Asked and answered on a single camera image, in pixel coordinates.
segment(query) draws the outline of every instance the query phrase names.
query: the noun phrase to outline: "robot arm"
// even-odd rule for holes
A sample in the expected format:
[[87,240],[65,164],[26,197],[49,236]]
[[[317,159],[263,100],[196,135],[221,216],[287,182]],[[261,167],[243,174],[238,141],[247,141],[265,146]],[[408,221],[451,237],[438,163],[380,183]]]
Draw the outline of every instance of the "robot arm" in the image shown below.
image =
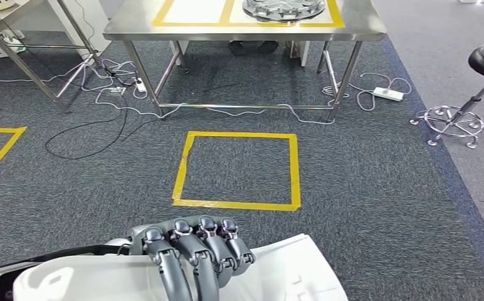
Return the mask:
[[238,237],[232,218],[190,216],[130,231],[129,255],[149,255],[159,267],[170,301],[191,301],[192,295],[179,263],[180,254],[194,267],[199,300],[219,300],[219,288],[243,274],[255,256]]

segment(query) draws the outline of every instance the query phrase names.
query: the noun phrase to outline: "blue carpet edge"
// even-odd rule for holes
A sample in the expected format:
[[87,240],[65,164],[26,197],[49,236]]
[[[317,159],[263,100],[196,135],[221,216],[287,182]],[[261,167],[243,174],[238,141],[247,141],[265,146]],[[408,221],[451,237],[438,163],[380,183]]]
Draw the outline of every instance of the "blue carpet edge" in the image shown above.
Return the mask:
[[[410,117],[413,117],[414,114],[419,111],[426,110],[421,97],[414,87],[408,72],[388,36],[381,41],[381,45],[396,76],[405,78],[413,87],[409,101],[406,102],[411,111]],[[427,141],[433,137],[433,133],[430,132],[428,128],[423,126],[421,128],[423,129],[422,139]],[[467,190],[460,173],[456,169],[456,166],[443,143],[438,144],[437,147],[425,146],[425,148],[427,148],[430,156],[434,159],[441,177],[445,182],[445,186],[447,187],[448,196],[456,205],[456,210],[461,216],[465,231],[470,237],[471,242],[475,247],[475,251],[478,253],[482,265],[484,266],[484,220],[478,212],[478,208],[469,194],[469,190]]]

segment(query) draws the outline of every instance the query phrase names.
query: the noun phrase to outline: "gray floor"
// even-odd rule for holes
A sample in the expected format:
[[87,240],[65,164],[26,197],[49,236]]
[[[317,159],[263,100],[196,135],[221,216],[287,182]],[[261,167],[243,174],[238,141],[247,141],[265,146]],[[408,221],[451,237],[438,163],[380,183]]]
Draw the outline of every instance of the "gray floor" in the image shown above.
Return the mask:
[[[427,107],[461,105],[484,86],[467,58],[484,44],[484,4],[457,0],[374,0],[389,36]],[[484,119],[484,101],[475,111]],[[446,146],[484,219],[484,133],[476,150]]]
[[[139,43],[137,48],[144,54],[148,70],[158,77],[163,66],[157,62],[168,61],[168,45]],[[343,71],[350,50],[348,43],[334,44],[338,72]],[[364,51],[355,78],[363,71],[404,76],[395,74],[382,44],[368,43]],[[38,53],[48,59],[44,52]],[[105,56],[124,60],[122,45],[113,43]],[[65,54],[60,57],[53,60],[56,73],[75,63]],[[313,54],[303,70],[281,50],[272,56],[233,59],[224,43],[194,43],[187,56],[192,73],[182,75],[176,70],[162,96],[179,102],[263,99],[322,103],[326,100],[320,93],[325,75],[315,74],[317,58]],[[38,70],[45,73],[42,67]],[[0,76],[22,74],[10,61],[1,60]],[[210,90],[230,83],[239,85]],[[381,82],[365,78],[356,84],[373,87]],[[45,152],[45,141],[63,129],[107,120],[118,113],[93,104],[93,94],[81,93],[71,114],[63,115],[29,84],[6,86],[0,89],[0,127],[27,125],[28,129],[0,163],[0,264],[103,243],[137,224],[207,213],[237,219],[250,247],[310,234],[351,300],[484,300],[484,258],[477,251],[481,246],[476,245],[465,217],[459,214],[461,200],[449,193],[458,181],[446,181],[448,171],[440,170],[440,158],[423,144],[421,128],[395,118],[410,115],[410,103],[421,104],[415,92],[408,103],[379,102],[371,113],[359,110],[354,102],[344,102],[340,119],[332,127],[301,124],[288,112],[233,118],[181,110],[127,137],[142,122],[151,120],[129,114],[124,142],[120,139],[85,160],[66,161]],[[117,98],[106,99],[118,102]],[[149,107],[144,100],[129,100],[129,104]],[[301,115],[321,118],[311,112]],[[95,151],[114,139],[122,122],[120,116],[115,122],[69,132],[54,140],[50,149],[64,156]],[[302,208],[291,213],[171,206],[188,130],[297,134]],[[285,150],[276,150],[284,144],[259,139],[202,142],[189,156],[187,195],[284,200],[288,183],[280,163]],[[237,159],[250,163],[241,164]],[[232,168],[239,173],[229,172]],[[275,182],[269,185],[271,177]]]

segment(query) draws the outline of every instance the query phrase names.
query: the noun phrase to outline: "shoe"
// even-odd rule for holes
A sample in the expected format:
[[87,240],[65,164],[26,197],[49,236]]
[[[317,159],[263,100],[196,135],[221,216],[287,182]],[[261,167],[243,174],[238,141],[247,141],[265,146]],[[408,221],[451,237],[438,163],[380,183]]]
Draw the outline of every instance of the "shoe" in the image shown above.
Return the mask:
[[247,55],[248,50],[244,48],[241,41],[231,41],[229,43],[229,50],[234,56]]
[[[10,38],[8,36],[4,36],[4,35],[0,35],[0,37],[4,40],[4,42],[8,43],[8,44],[22,44],[19,40],[17,40],[16,38]],[[15,51],[15,53],[20,53],[20,52],[23,52],[23,51],[26,51],[26,47],[12,47],[11,48],[13,51]],[[2,50],[0,48],[0,58],[6,58],[8,57],[8,55],[4,52],[4,50]]]
[[279,47],[279,42],[277,41],[264,41],[259,47],[257,47],[257,52],[267,55],[273,53],[277,47]]

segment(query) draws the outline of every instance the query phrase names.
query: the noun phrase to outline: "wire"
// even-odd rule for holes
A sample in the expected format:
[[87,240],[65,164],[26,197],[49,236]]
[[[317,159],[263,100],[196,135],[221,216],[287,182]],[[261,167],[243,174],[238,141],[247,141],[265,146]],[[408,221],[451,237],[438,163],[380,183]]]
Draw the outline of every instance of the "wire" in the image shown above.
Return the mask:
[[[75,2],[77,3],[77,5],[79,5],[82,9],[82,16],[83,16],[83,20],[84,22],[86,22],[87,25],[89,25],[89,27],[91,27],[91,29],[93,30],[91,36],[89,37],[88,39],[88,42],[90,43],[90,39],[94,36],[95,34],[95,29],[94,27],[89,23],[87,22],[87,20],[85,19],[85,8],[80,4],[78,3],[77,0],[75,0]],[[49,80],[43,80],[44,82],[50,82],[52,80],[54,80],[55,78],[59,78],[60,80],[63,80],[61,77],[64,77],[66,75],[68,75],[70,72],[72,72],[73,70],[76,70],[77,68],[81,68],[81,66],[83,66],[83,80],[82,80],[82,84],[81,85],[77,85],[77,84],[74,84],[74,83],[71,83],[72,85],[76,85],[78,87],[80,87],[83,91],[85,92],[98,92],[98,95],[95,99],[95,103],[96,104],[100,104],[100,105],[111,105],[112,107],[114,107],[116,110],[125,110],[125,115],[124,115],[124,122],[123,122],[123,125],[122,125],[122,128],[120,129],[117,137],[115,138],[114,141],[112,141],[109,145],[106,145],[106,147],[104,147],[102,150],[100,151],[97,151],[97,152],[94,152],[93,154],[89,154],[89,155],[86,155],[86,156],[80,156],[80,157],[65,157],[65,156],[60,156],[60,155],[57,155],[57,154],[54,154],[52,153],[52,151],[49,150],[48,148],[48,144],[53,140],[55,139],[56,137],[58,137],[59,135],[61,134],[64,134],[65,132],[68,132],[69,130],[73,130],[73,129],[77,129],[79,127],[84,127],[84,126],[88,126],[88,125],[91,125],[91,124],[99,124],[99,123],[104,123],[104,122],[111,122],[111,121],[114,121],[116,120],[117,118],[120,117],[121,114],[119,114],[119,116],[115,117],[114,119],[110,119],[110,120],[103,120],[103,121],[98,121],[98,122],[91,122],[91,123],[88,123],[88,124],[83,124],[83,125],[78,125],[76,127],[72,127],[70,129],[66,129],[56,135],[54,135],[51,139],[49,139],[46,144],[45,144],[45,148],[48,152],[50,152],[51,154],[53,154],[54,156],[57,156],[57,157],[60,157],[60,158],[63,158],[63,159],[72,159],[72,160],[77,160],[77,159],[82,159],[82,158],[85,158],[85,157],[90,157],[90,156],[94,156],[95,154],[99,154],[100,152],[104,151],[105,149],[109,148],[112,144],[114,144],[118,138],[122,135],[122,132],[124,131],[124,128],[125,128],[125,123],[127,121],[127,112],[128,110],[132,110],[136,113],[138,113],[139,115],[153,115],[153,116],[156,116],[158,119],[164,119],[166,118],[168,115],[170,114],[173,114],[175,111],[179,110],[183,105],[186,105],[186,103],[180,103],[174,110],[171,110],[170,112],[164,114],[164,115],[157,115],[155,113],[152,113],[152,112],[141,112],[140,110],[136,109],[136,108],[133,108],[133,107],[129,107],[127,105],[127,99],[121,94],[120,97],[122,99],[124,99],[124,102],[125,102],[125,106],[124,107],[119,107],[118,105],[114,104],[114,103],[111,103],[111,102],[100,102],[100,97],[102,94],[107,94],[107,93],[104,93],[104,91],[107,91],[109,90],[110,88],[109,87],[115,87],[117,88],[115,82],[114,82],[114,79],[117,79],[120,84],[123,86],[123,87],[131,87],[131,86],[135,86],[134,87],[134,90],[133,90],[133,96],[137,99],[145,99],[147,96],[148,96],[148,93],[145,92],[145,94],[143,96],[138,96],[137,95],[137,85],[136,85],[136,82],[137,82],[137,71],[136,71],[136,66],[133,64],[132,61],[126,61],[124,63],[117,63],[115,61],[112,61],[112,60],[109,60],[109,59],[102,59],[101,62],[102,62],[102,66],[104,68],[104,70],[106,71],[107,73],[107,76],[104,76],[104,75],[101,75],[99,74],[99,72],[96,71],[96,69],[94,67],[92,67],[91,65],[89,64],[86,64],[84,61],[81,62],[80,64],[78,64],[77,66],[73,67],[71,70],[69,70],[67,73],[65,73],[64,75],[56,75],[52,69],[50,69],[50,67],[45,63],[43,62],[37,55],[35,55],[28,47],[26,47],[26,50],[32,54],[32,56],[34,56],[43,66],[45,66],[46,69],[48,69],[52,74],[54,74],[54,77],[50,78]],[[107,66],[105,64],[106,61],[109,61],[111,63],[113,63],[114,65],[113,66]],[[123,68],[125,65],[131,65],[135,68],[135,71],[126,71],[126,70],[121,70],[121,68]],[[97,77],[99,77],[100,79],[110,79],[111,80],[111,83],[108,84],[108,85],[104,85],[104,86],[101,86],[101,87],[97,87],[97,88],[87,88],[85,86],[85,82],[86,82],[86,78],[87,78],[87,68],[90,68],[95,74]],[[126,81],[123,81],[122,79],[120,79],[121,76],[126,76],[126,75],[135,75],[135,78],[134,78],[134,82],[133,83],[127,83]],[[367,73],[363,73],[360,75],[360,77],[362,78],[364,75],[377,75],[377,76],[381,76],[381,77],[384,77],[384,78],[387,78],[388,81],[389,81],[389,84],[388,84],[388,87],[387,89],[390,89],[391,88],[391,85],[396,81],[396,80],[402,80],[404,81],[408,87],[409,87],[409,91],[404,93],[405,95],[406,94],[410,94],[411,91],[412,91],[412,86],[410,85],[410,83],[403,79],[403,78],[394,78],[394,79],[390,79],[388,76],[385,76],[385,75],[382,75],[382,74],[379,74],[379,73],[371,73],[371,72],[367,72]],[[32,80],[0,80],[0,82],[32,82]],[[220,86],[220,87],[214,87],[214,88],[210,88],[210,89],[207,89],[205,90],[204,92],[208,92],[210,90],[214,90],[214,89],[217,89],[217,88],[224,88],[224,87],[230,87],[230,86],[234,86],[234,85],[239,85],[240,83],[234,83],[234,84],[229,84],[229,85],[223,85],[223,86]],[[337,87],[340,88],[341,87],[341,84],[342,82],[339,82],[337,84]],[[370,112],[370,111],[373,111],[375,109],[375,95],[373,94],[373,90],[364,90],[364,89],[361,89],[359,87],[356,87],[354,86],[353,84],[349,84],[349,86],[351,86],[352,88],[360,91],[358,94],[357,94],[357,104],[358,106],[360,107],[360,109],[364,110],[364,111],[367,111],[367,112]],[[333,88],[332,87],[324,87],[322,89],[322,93],[326,94],[326,95],[329,95],[329,96],[334,96],[334,91],[333,91]],[[365,108],[362,106],[361,102],[360,102],[360,96],[363,94],[363,93],[370,93],[372,95],[372,107],[371,108]],[[344,94],[344,98],[347,98],[349,97],[350,95],[345,93]],[[331,103],[334,102],[334,99],[330,100],[327,102],[327,105],[331,106]],[[330,124],[333,124],[335,122],[335,120],[331,121],[331,122],[316,122],[316,121],[309,121],[309,120],[302,120],[299,115],[294,111],[293,107],[289,104],[286,104],[286,103],[281,103],[281,104],[278,104],[280,106],[286,106],[290,109],[291,113],[294,114],[294,116],[296,116],[297,120],[299,122],[303,122],[303,123],[308,123],[308,124],[321,124],[321,125],[330,125]],[[213,108],[207,108],[208,110],[210,111],[213,111],[213,112],[219,112],[219,113],[223,113],[223,114],[226,114],[226,115],[229,115],[229,116],[232,116],[232,117],[237,117],[237,116],[240,116],[240,115],[244,115],[244,114],[262,114],[264,112],[266,112],[266,110],[261,110],[259,112],[254,112],[254,111],[245,111],[245,112],[241,112],[241,113],[238,113],[238,114],[233,114],[233,113],[230,113],[230,112],[226,112],[226,111],[222,111],[222,110],[217,110],[217,109],[213,109]],[[128,136],[126,136],[124,139],[122,139],[122,141],[125,141],[129,136],[131,136],[133,133],[135,133],[137,130],[139,130],[143,125],[145,124],[148,124],[149,122],[146,122],[144,124],[142,124],[141,126],[139,126],[137,129],[135,129],[131,134],[129,134]]]
[[89,25],[89,27],[91,27],[91,29],[92,29],[91,35],[87,38],[87,41],[89,41],[89,44],[92,44],[91,43],[91,39],[93,38],[94,34],[96,33],[96,30],[91,25],[91,23],[87,22],[87,20],[85,19],[85,8],[78,2],[78,0],[74,0],[74,2],[76,2],[76,4],[79,5],[80,8],[82,9],[82,19],[83,19],[83,22],[85,22],[85,24]]
[[321,124],[321,125],[330,125],[333,124],[336,120],[332,120],[331,122],[319,122],[319,121],[309,121],[309,120],[302,120],[299,115],[296,114],[296,112],[293,110],[292,106],[286,103],[281,103],[280,105],[284,107],[288,107],[292,114],[297,118],[299,122],[303,122],[304,124]]
[[[412,92],[412,85],[410,85],[410,83],[409,83],[407,80],[405,80],[404,78],[401,78],[401,77],[396,77],[396,78],[394,78],[394,79],[391,79],[391,78],[390,78],[389,76],[387,76],[387,75],[383,75],[383,74],[380,74],[380,73],[373,73],[373,72],[365,72],[365,73],[362,73],[362,74],[360,75],[360,77],[362,78],[362,77],[364,77],[364,75],[377,75],[377,76],[379,76],[379,77],[384,77],[384,78],[386,78],[386,79],[388,80],[388,87],[387,87],[386,89],[390,89],[390,88],[391,88],[391,86],[392,86],[392,85],[393,85],[393,84],[394,84],[394,83],[395,83],[397,80],[401,80],[401,81],[405,82],[405,83],[408,85],[408,88],[409,88],[408,92],[406,92],[406,93],[402,92],[402,93],[403,93],[403,94],[405,94],[405,95],[408,95],[408,94],[410,94],[410,93]],[[337,86],[338,86],[338,88],[340,88],[340,87],[342,86],[342,82],[339,82],[339,83],[337,84]],[[356,89],[356,90],[358,90],[358,91],[360,91],[360,92],[357,94],[357,104],[358,104],[358,106],[360,107],[360,109],[361,109],[361,110],[366,111],[366,112],[371,112],[371,111],[375,110],[375,99],[376,99],[376,96],[373,94],[373,91],[374,91],[374,90],[365,90],[365,89],[359,88],[359,87],[357,87],[357,86],[355,86],[355,85],[353,85],[353,84],[351,84],[351,83],[349,84],[349,86],[350,86],[350,87],[352,87],[352,88],[354,88],[354,89]],[[334,97],[334,96],[335,96],[335,95],[334,95],[334,91],[333,91],[332,86],[327,86],[327,87],[324,87],[324,88],[322,89],[322,93],[323,93],[323,94],[326,94],[326,95],[329,95],[329,96],[332,96],[332,97]],[[362,102],[361,102],[361,100],[360,100],[360,96],[361,96],[362,94],[364,94],[364,93],[370,93],[370,94],[371,94],[371,108],[367,108],[367,107],[364,107],[364,106],[362,105]],[[344,98],[347,98],[347,97],[349,97],[349,94],[345,93],[343,97],[344,97]],[[330,103],[332,103],[333,101],[334,101],[334,99],[330,100],[330,101],[329,101],[327,104],[328,104],[328,105],[330,105]]]
[[129,247],[131,246],[131,244],[129,244],[129,243],[123,243],[123,244],[122,244],[122,245],[121,245],[121,246],[118,248],[118,251],[117,251],[117,256],[119,256],[119,255],[120,255],[120,252],[122,251],[122,249],[123,249],[125,246],[129,248]]
[[144,122],[143,124],[141,124],[140,126],[138,126],[136,129],[134,129],[133,131],[131,131],[131,133],[129,133],[126,137],[124,137],[122,140],[120,140],[121,142],[124,142],[126,141],[126,139],[129,138],[129,136],[133,135],[136,131],[140,130],[140,128],[142,128],[143,126],[147,125],[147,124],[150,124],[152,122],[155,122],[155,121],[159,121],[159,119],[154,119],[154,120],[150,120],[150,121],[146,121]]

